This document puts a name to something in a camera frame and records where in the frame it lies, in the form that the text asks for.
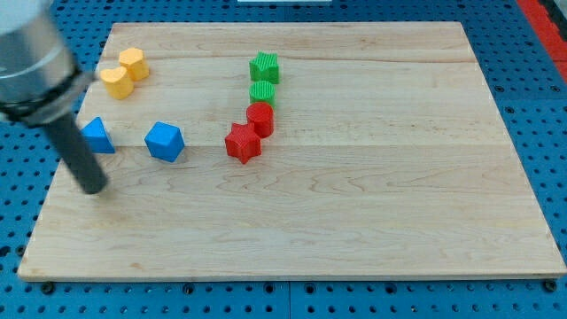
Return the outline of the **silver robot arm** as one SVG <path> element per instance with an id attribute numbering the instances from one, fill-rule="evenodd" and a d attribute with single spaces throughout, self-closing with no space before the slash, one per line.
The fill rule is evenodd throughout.
<path id="1" fill-rule="evenodd" d="M 94 80 L 82 71 L 50 1 L 1 0 L 1 120 L 42 126 L 71 112 Z"/>

